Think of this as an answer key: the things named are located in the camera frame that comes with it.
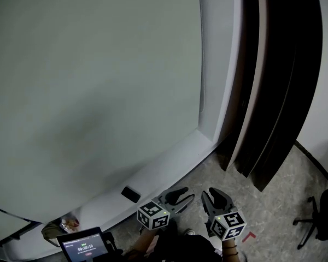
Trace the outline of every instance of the tablet screen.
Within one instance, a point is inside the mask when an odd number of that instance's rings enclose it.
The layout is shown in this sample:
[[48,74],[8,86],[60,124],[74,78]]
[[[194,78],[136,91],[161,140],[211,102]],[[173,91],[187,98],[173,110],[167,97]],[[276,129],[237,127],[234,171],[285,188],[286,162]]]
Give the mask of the tablet screen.
[[81,262],[108,253],[99,234],[63,242],[63,246],[72,262]]

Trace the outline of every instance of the wall baseboard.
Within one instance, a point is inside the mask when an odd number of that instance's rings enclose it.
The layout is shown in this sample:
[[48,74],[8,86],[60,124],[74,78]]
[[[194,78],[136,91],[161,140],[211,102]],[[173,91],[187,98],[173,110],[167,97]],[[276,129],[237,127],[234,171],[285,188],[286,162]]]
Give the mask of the wall baseboard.
[[309,153],[306,148],[304,148],[298,141],[295,141],[294,145],[303,153],[306,155],[306,157],[317,167],[317,169],[324,175],[324,177],[328,180],[328,172],[324,167],[321,165],[321,163],[318,162],[316,158],[312,156],[311,153]]

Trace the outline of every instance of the tablet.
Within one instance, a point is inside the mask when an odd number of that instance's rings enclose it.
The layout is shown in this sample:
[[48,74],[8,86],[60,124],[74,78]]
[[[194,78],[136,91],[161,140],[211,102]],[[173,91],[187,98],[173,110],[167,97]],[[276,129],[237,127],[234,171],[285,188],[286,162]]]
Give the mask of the tablet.
[[92,260],[112,251],[111,246],[103,241],[99,227],[57,236],[57,240],[69,262]]

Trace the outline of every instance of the office chair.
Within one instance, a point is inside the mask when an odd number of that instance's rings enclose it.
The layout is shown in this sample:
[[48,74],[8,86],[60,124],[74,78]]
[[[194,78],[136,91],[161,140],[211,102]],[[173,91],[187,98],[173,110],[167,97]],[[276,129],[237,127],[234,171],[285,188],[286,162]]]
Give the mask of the office chair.
[[312,202],[313,204],[312,219],[295,219],[293,221],[293,225],[297,225],[298,222],[305,222],[305,223],[308,222],[308,223],[312,223],[312,226],[304,242],[303,243],[300,242],[300,244],[297,246],[297,249],[300,249],[305,245],[305,243],[310,238],[315,228],[317,228],[317,232],[318,232],[316,235],[316,239],[320,241],[328,240],[328,189],[322,193],[320,199],[319,212],[317,210],[317,205],[314,196],[308,198],[307,201],[309,203]]

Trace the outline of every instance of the sneaker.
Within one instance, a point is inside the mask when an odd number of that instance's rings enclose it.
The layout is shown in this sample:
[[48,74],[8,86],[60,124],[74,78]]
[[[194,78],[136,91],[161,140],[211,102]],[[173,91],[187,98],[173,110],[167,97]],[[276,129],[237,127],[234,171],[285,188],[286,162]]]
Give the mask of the sneaker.
[[186,231],[184,231],[184,236],[185,235],[194,236],[196,235],[196,233],[192,229],[187,229]]

